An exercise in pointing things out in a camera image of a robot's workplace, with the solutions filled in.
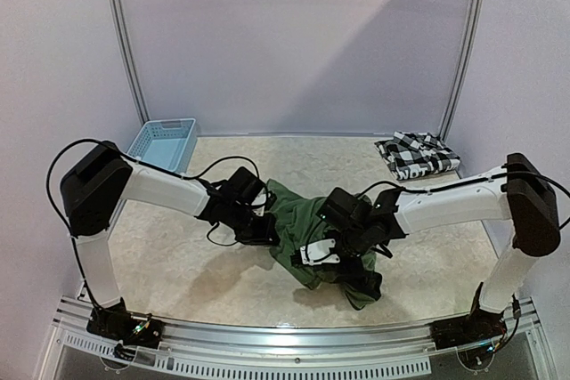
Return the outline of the green garment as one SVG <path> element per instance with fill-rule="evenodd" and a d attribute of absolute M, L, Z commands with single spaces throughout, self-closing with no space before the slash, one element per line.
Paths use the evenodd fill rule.
<path fill-rule="evenodd" d="M 326 283 L 324 271 L 328 264 L 295 266 L 291 263 L 290 257 L 301 246 L 339 237 L 339 233 L 317 215 L 326 198 L 304 198 L 274 179 L 267 182 L 267 187 L 276 197 L 268 213 L 276 219 L 275 229 L 281 240 L 277 247 L 269 249 L 269 253 L 297 282 L 309 290 L 315 290 Z M 377 302 L 381 297 L 382 275 L 375 271 L 377 257 L 373 251 L 370 250 L 357 258 L 362 259 L 365 269 L 369 272 L 367 294 L 345 295 L 340 291 L 353 309 L 359 311 Z"/>

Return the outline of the black white checked shirt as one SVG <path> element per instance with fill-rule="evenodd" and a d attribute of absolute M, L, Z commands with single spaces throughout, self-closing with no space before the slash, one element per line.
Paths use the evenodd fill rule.
<path fill-rule="evenodd" d="M 460 156 L 431 133 L 394 132 L 374 145 L 399 182 L 452 172 L 460 166 Z"/>

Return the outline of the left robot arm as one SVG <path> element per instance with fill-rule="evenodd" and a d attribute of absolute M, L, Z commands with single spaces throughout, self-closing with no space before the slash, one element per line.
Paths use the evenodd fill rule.
<path fill-rule="evenodd" d="M 275 247 L 280 239 L 269 208 L 275 196 L 257 172 L 239 167 L 230 177 L 210 182 L 136 160 L 111 141 L 96 141 L 63 175 L 59 191 L 64 219 L 76 241 L 77 264 L 89 297 L 99 309 L 97 322 L 114 339 L 132 332 L 118 289 L 109 235 L 119 206 L 135 202 L 185 214 L 211 227 L 223 225 L 244 246 Z"/>

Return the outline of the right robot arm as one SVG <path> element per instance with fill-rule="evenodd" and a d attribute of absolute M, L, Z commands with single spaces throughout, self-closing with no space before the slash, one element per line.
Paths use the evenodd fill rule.
<path fill-rule="evenodd" d="M 305 263 L 340 263 L 373 247 L 440 226 L 485 220 L 510 220 L 513 237 L 474 298 L 475 309 L 461 321 L 460 332 L 478 341 L 493 329 L 536 261 L 559 246 L 558 205 L 552 180 L 541 175 L 521 153 L 503 166 L 442 187 L 394 186 L 367 202 L 334 189 L 318 211 L 333 234 L 310 244 Z"/>

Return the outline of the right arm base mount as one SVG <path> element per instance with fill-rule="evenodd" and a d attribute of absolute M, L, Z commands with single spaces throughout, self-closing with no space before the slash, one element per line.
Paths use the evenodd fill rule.
<path fill-rule="evenodd" d="M 475 309 L 467 315 L 430 323 L 430 337 L 437 350 L 481 342 L 489 344 L 488 352 L 496 353 L 504 348 L 517 332 L 521 310 L 514 309 L 513 317 L 516 324 L 510 335 L 502 313 L 488 313 Z"/>

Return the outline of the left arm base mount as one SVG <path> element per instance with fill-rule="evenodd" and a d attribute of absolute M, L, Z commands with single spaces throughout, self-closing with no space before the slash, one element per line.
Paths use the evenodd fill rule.
<path fill-rule="evenodd" d="M 131 312 L 123 298 L 110 307 L 95 305 L 86 331 L 116 342 L 113 357 L 131 362 L 139 347 L 158 349 L 165 322 L 151 313 Z"/>

